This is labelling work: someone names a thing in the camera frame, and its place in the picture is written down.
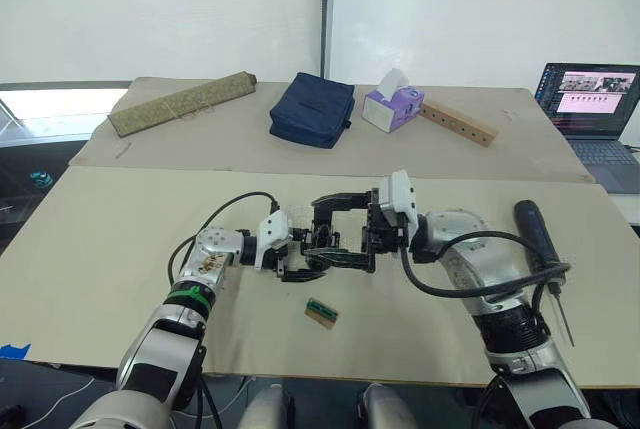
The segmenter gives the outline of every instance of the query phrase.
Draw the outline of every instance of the navy blue pouch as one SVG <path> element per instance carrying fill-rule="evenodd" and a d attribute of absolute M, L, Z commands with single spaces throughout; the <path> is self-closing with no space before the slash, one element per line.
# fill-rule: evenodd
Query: navy blue pouch
<path fill-rule="evenodd" d="M 287 141 L 332 148 L 351 125 L 354 86 L 299 72 L 271 109 L 269 132 Z"/>

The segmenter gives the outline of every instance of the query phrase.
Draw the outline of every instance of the cardboard sheet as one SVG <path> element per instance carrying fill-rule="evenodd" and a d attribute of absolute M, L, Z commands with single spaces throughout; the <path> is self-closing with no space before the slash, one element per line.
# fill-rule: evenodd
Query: cardboard sheet
<path fill-rule="evenodd" d="M 314 198 L 378 182 L 72 167 L 0 258 L 0 345 L 32 344 L 29 360 L 117 366 L 167 293 L 173 248 L 224 201 L 266 190 L 295 224 L 308 225 Z M 414 179 L 414 187 L 421 212 L 464 207 L 507 231 L 516 230 L 514 203 L 535 200 L 559 255 L 574 267 L 563 303 L 575 348 L 556 305 L 543 300 L 568 367 L 582 386 L 640 386 L 640 244 L 599 186 Z M 255 230 L 267 210 L 266 200 L 252 198 L 218 222 Z M 363 218 L 363 211 L 336 218 L 352 249 Z M 524 272 L 522 250 L 509 247 Z M 439 264 L 416 271 L 432 285 L 450 287 Z M 309 297 L 340 312 L 331 331 L 305 316 Z M 230 268 L 213 312 L 206 371 L 444 384 L 486 384 L 492 376 L 462 303 L 417 291 L 391 256 L 379 257 L 373 275 L 333 268 L 308 284 Z"/>
<path fill-rule="evenodd" d="M 139 78 L 114 111 L 204 82 Z M 286 87 L 258 83 L 253 94 L 125 139 L 105 121 L 71 164 L 344 176 L 384 176 L 402 166 L 430 179 L 593 182 L 525 89 L 424 88 L 425 103 L 439 102 L 500 131 L 483 148 L 424 118 L 386 134 L 360 117 L 372 86 L 357 86 L 351 128 L 333 149 L 319 149 L 269 134 L 269 110 Z"/>

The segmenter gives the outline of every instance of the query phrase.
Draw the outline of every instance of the window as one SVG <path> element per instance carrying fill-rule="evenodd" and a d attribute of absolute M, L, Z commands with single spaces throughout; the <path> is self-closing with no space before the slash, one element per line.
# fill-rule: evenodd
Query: window
<path fill-rule="evenodd" d="M 129 83 L 85 84 L 90 87 L 0 86 L 0 146 L 88 139 Z"/>

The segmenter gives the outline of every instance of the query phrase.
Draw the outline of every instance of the laptop keyboard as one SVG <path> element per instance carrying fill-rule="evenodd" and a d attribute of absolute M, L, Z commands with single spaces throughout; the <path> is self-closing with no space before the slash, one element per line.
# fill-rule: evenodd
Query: laptop keyboard
<path fill-rule="evenodd" d="M 618 141 L 569 141 L 583 164 L 637 164 Z"/>

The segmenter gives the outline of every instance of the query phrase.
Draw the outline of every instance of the black screwdriver handle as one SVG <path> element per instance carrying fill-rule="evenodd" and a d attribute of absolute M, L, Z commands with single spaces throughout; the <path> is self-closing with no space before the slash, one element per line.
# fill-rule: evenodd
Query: black screwdriver handle
<path fill-rule="evenodd" d="M 538 248 L 542 260 L 537 254 L 527 251 L 527 259 L 531 272 L 540 272 L 550 262 L 559 262 L 560 258 L 553 247 L 551 237 L 544 223 L 542 213 L 538 205 L 530 200 L 518 202 L 513 208 L 514 218 L 520 235 Z M 560 292 L 560 286 L 566 282 L 564 274 L 560 274 L 549 281 L 548 287 L 551 294 Z"/>

